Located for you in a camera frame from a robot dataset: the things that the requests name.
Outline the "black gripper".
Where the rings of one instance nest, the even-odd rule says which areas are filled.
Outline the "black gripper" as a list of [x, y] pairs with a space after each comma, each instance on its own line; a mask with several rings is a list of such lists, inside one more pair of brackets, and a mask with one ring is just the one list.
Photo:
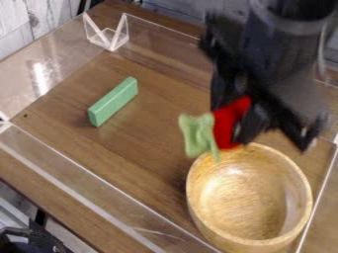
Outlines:
[[210, 13], [199, 48], [212, 62], [210, 109], [221, 109], [242, 96], [253, 100], [235, 141], [247, 144], [278, 129], [306, 150], [327, 122], [314, 82], [319, 33], [286, 31], [255, 11], [245, 24]]

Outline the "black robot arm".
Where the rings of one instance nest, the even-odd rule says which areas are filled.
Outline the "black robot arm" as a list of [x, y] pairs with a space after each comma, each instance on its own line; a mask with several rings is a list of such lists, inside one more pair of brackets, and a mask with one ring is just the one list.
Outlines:
[[221, 149], [281, 130], [306, 150], [329, 110], [315, 78], [338, 22], [338, 0], [249, 0], [245, 22], [210, 12], [199, 48], [212, 62], [210, 109]]

